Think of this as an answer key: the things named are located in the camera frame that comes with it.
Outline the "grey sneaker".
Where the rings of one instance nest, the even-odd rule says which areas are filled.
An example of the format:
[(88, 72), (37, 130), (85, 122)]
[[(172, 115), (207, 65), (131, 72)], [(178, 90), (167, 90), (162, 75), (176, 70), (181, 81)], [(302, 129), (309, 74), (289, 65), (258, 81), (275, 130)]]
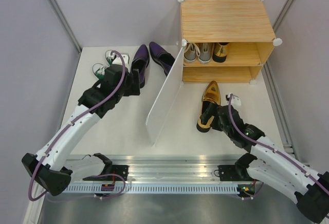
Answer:
[(199, 44), (199, 56), (198, 60), (202, 64), (207, 64), (211, 60), (211, 54), (212, 54), (212, 43), (200, 43)]
[(196, 43), (187, 43), (184, 50), (184, 61), (186, 63), (193, 63), (199, 54), (200, 50)]

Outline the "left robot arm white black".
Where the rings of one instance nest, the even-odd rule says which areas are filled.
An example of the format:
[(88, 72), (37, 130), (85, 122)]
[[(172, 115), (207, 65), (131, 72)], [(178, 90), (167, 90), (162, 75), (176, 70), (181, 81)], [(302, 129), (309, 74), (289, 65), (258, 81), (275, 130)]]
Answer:
[(108, 180), (113, 163), (101, 153), (69, 162), (67, 157), (84, 135), (124, 96), (140, 95), (139, 72), (122, 65), (105, 70), (104, 78), (86, 90), (69, 120), (36, 154), (26, 153), (22, 164), (31, 177), (52, 196), (79, 180)]

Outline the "purple loafer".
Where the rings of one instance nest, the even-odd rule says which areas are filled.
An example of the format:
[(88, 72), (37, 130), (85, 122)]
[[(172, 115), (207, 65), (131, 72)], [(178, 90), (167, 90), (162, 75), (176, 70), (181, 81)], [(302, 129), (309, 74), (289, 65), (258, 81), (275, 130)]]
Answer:
[(149, 50), (153, 61), (159, 65), (167, 76), (175, 62), (175, 58), (155, 42), (149, 43)]
[(139, 72), (139, 87), (143, 88), (145, 85), (145, 73), (150, 63), (150, 56), (148, 48), (142, 44), (136, 51), (131, 64), (131, 71), (137, 70)]

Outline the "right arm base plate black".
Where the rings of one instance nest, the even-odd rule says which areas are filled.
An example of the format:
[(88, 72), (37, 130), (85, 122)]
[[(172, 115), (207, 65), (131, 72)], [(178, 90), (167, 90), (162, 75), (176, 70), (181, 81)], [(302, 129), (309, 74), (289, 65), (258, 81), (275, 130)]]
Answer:
[(219, 165), (218, 174), (221, 181), (243, 181), (244, 178), (238, 174), (235, 165)]

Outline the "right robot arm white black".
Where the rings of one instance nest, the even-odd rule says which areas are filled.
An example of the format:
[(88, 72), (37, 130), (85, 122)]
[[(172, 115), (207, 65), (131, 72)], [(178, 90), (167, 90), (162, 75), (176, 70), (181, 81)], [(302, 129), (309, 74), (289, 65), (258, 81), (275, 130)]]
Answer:
[(228, 105), (206, 101), (197, 129), (224, 132), (235, 146), (246, 151), (224, 175), (239, 180), (261, 181), (293, 201), (310, 221), (321, 223), (328, 217), (328, 172), (309, 168), (278, 148), (263, 131), (244, 123), (239, 113)]

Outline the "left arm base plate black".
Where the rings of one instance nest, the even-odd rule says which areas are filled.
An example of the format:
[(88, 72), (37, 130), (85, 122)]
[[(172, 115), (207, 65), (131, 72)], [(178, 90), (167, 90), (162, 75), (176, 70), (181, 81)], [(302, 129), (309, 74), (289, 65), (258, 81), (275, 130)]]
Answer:
[(128, 165), (112, 165), (110, 169), (104, 169), (99, 176), (86, 177), (83, 181), (126, 181), (128, 174)]

